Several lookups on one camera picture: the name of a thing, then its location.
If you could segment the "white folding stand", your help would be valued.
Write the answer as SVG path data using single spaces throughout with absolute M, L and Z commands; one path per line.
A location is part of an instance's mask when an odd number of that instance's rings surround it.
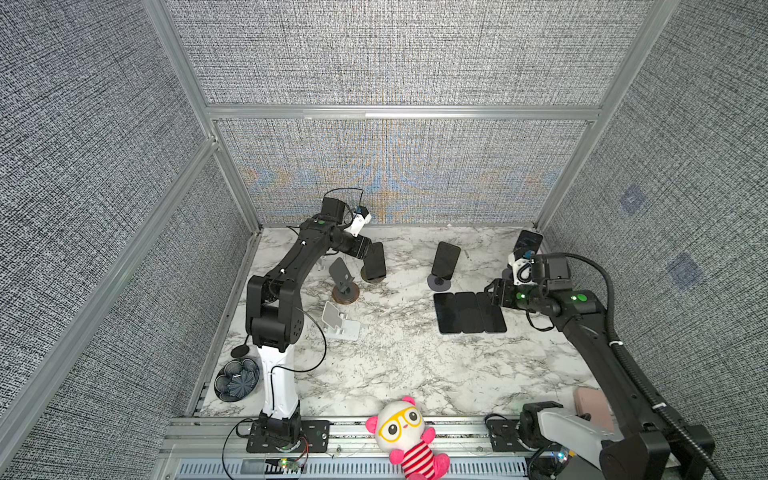
M 328 339 L 352 342 L 359 339 L 361 324 L 357 321 L 349 320 L 331 302 L 325 303 L 321 321 Z

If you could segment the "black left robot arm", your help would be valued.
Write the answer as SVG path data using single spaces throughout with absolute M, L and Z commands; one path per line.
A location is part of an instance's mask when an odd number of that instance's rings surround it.
M 329 196 L 321 210 L 304 220 L 285 256 L 263 276 L 246 285 L 246 333 L 256 347 L 265 382 L 265 399 L 255 421 L 257 432 L 279 447 L 301 437 L 300 400 L 294 375 L 295 344 L 305 320 L 301 290 L 315 264 L 331 251 L 363 259 L 371 240 L 361 234 L 372 215 L 367 207 L 349 206 Z

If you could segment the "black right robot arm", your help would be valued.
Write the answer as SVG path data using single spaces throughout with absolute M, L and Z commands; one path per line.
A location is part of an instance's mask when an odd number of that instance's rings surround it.
M 597 262 L 579 256 L 594 268 L 606 286 L 606 299 L 576 290 L 569 260 L 573 254 L 536 255 L 530 285 L 497 278 L 484 293 L 501 308 L 547 316 L 552 326 L 576 349 L 615 415 L 616 435 L 594 426 L 562 407 L 544 402 L 525 406 L 521 421 L 528 429 L 521 441 L 530 448 L 551 443 L 573 451 L 599 469 L 606 479 L 660 479 L 675 458 L 686 479 L 710 472 L 724 478 L 713 459 L 715 442 L 702 425 L 688 425 L 653 386 L 615 329 L 615 289 L 610 274 Z

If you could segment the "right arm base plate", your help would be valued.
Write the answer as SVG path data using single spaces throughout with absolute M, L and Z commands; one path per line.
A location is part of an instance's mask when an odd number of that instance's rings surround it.
M 500 416 L 492 416 L 485 421 L 489 441 L 494 452 L 533 453 L 535 451 L 535 448 L 527 446 L 521 440 L 518 424 L 517 419 L 501 418 Z

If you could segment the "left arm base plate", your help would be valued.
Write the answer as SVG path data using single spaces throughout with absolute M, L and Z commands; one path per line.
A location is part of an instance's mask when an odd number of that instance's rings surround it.
M 258 419 L 251 423 L 247 437 L 248 453 L 325 453 L 330 438 L 326 420 Z

